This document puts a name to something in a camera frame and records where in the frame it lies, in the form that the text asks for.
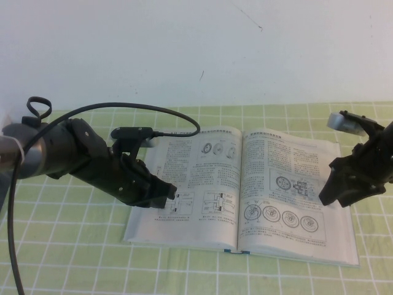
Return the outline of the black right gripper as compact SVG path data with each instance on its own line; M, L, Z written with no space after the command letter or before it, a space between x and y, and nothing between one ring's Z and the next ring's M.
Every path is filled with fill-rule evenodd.
M331 175L319 199L330 205L339 196L342 207L348 207L374 195L384 194L392 183L392 124L358 144L352 154L338 157L330 164Z

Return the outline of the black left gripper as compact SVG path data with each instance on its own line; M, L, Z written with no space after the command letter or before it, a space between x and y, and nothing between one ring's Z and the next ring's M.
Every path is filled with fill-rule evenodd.
M97 157L97 188L132 207L163 209L174 200L177 187L150 174L134 157L105 148Z

